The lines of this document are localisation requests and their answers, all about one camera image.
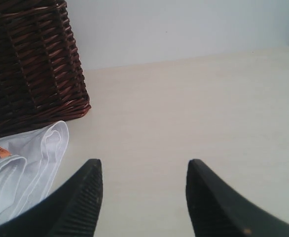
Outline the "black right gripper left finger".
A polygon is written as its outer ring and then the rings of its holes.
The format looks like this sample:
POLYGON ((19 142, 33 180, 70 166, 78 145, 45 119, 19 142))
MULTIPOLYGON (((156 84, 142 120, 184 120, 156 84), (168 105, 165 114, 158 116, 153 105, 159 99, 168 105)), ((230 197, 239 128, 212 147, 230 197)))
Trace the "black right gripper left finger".
POLYGON ((0 237, 92 237, 102 199, 102 163, 89 159, 49 197, 0 225, 0 237))

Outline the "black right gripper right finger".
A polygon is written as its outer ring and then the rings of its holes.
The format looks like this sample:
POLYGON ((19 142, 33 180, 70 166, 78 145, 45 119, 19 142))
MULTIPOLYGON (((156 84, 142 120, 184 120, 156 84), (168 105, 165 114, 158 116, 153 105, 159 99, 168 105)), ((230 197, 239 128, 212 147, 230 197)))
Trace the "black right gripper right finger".
POLYGON ((240 195, 200 159, 188 163, 186 202, 197 237, 289 237, 289 224, 240 195))

